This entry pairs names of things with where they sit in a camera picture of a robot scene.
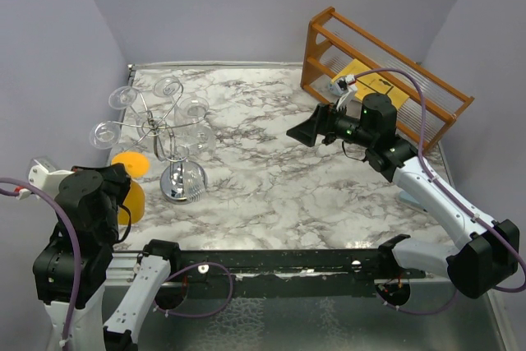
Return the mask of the yellow plastic wine glass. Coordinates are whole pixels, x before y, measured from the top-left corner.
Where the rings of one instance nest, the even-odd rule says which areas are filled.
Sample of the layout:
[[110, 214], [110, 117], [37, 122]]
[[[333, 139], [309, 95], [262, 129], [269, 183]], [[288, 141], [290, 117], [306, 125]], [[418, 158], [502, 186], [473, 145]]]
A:
[[126, 151], [115, 155], [111, 164], [123, 164], [127, 174], [131, 177], [130, 190], [123, 202], [123, 205], [131, 212], [131, 216], [120, 210], [118, 223], [120, 225], [127, 225], [128, 222], [136, 224], [145, 213], [145, 193], [138, 180], [148, 173], [150, 161], [142, 153]]

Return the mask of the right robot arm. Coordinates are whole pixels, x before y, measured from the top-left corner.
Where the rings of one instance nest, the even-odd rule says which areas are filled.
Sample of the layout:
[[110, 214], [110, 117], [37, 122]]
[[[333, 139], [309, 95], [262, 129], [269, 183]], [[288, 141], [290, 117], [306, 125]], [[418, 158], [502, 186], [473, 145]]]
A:
[[430, 165], [417, 148], [396, 132], [397, 109], [383, 94], [366, 95], [359, 118], [337, 104], [318, 104], [308, 120], [287, 135], [312, 147], [336, 140], [359, 145], [365, 162], [387, 181], [407, 192], [446, 231], [452, 245], [399, 236], [383, 244], [379, 271], [395, 278], [416, 269], [447, 278], [464, 296], [479, 298], [511, 277], [519, 268], [519, 229], [501, 222], [469, 203]]

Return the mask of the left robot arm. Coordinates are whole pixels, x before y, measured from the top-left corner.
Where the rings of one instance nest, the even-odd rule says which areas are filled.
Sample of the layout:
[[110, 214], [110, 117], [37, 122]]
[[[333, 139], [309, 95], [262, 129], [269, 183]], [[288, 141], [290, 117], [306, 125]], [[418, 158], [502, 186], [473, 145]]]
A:
[[53, 189], [38, 189], [58, 222], [33, 264], [36, 290], [52, 323], [56, 350], [136, 350], [141, 327], [165, 281], [181, 273], [177, 243], [152, 240], [118, 308], [102, 317], [107, 270], [120, 243], [118, 212], [132, 179], [123, 164], [76, 167]]

